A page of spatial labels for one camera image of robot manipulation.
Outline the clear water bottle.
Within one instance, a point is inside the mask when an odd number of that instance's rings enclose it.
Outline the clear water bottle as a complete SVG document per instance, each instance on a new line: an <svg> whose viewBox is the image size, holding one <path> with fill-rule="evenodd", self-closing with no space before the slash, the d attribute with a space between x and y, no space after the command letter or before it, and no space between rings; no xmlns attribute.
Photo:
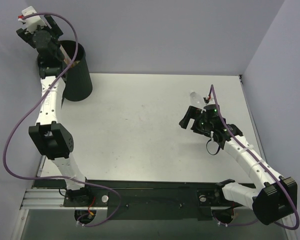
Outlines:
<svg viewBox="0 0 300 240"><path fill-rule="evenodd" d="M202 109L206 104L205 101L204 101L204 98L195 91L192 91L189 94L189 97L190 97L191 105L196 107L196 108Z"/></svg>

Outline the yellow bottle with blue cap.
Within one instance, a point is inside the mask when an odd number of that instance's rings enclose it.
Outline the yellow bottle with blue cap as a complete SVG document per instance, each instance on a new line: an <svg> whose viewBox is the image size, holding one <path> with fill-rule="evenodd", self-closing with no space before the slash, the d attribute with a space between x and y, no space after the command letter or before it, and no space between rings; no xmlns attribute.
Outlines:
<svg viewBox="0 0 300 240"><path fill-rule="evenodd" d="M72 64L72 66L73 67L76 66L79 62L80 62L79 60L74 61L74 63Z"/></svg>

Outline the orange label clear bottle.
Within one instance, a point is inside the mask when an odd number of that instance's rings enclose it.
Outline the orange label clear bottle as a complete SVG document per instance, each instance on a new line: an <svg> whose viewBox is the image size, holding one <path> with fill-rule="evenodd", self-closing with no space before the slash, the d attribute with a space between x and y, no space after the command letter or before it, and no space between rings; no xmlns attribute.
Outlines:
<svg viewBox="0 0 300 240"><path fill-rule="evenodd" d="M63 61L66 63L67 66L70 65L70 68L72 68L74 66L72 59L69 57L69 55L67 54L66 50L62 45L60 46L60 50L64 56Z"/></svg>

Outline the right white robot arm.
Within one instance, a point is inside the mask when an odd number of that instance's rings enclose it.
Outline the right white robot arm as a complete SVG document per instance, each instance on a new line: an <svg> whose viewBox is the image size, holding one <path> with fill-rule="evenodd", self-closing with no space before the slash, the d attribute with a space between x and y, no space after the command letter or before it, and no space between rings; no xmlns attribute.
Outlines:
<svg viewBox="0 0 300 240"><path fill-rule="evenodd" d="M272 224L297 209L298 185L292 177L283 177L270 167L249 144L242 131L220 118L216 105L203 109L189 106L179 122L186 129L194 120L191 130L204 135L228 153L244 170L254 187L227 179L216 184L214 201L220 205L235 202L253 211L264 225Z"/></svg>

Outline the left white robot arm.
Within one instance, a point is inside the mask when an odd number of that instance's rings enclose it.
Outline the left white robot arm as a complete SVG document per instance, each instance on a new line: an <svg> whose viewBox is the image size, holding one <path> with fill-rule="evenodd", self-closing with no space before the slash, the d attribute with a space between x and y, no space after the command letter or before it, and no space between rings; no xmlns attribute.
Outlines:
<svg viewBox="0 0 300 240"><path fill-rule="evenodd" d="M93 193L85 185L86 177L81 173L72 154L74 139L61 123L63 93L66 88L67 71L74 65L75 57L69 57L59 38L63 32L52 16L43 17L35 13L22 14L19 20L25 28L17 35L37 50L41 95L38 118L28 133L41 155L58 168L66 183L65 197L82 206L89 205Z"/></svg>

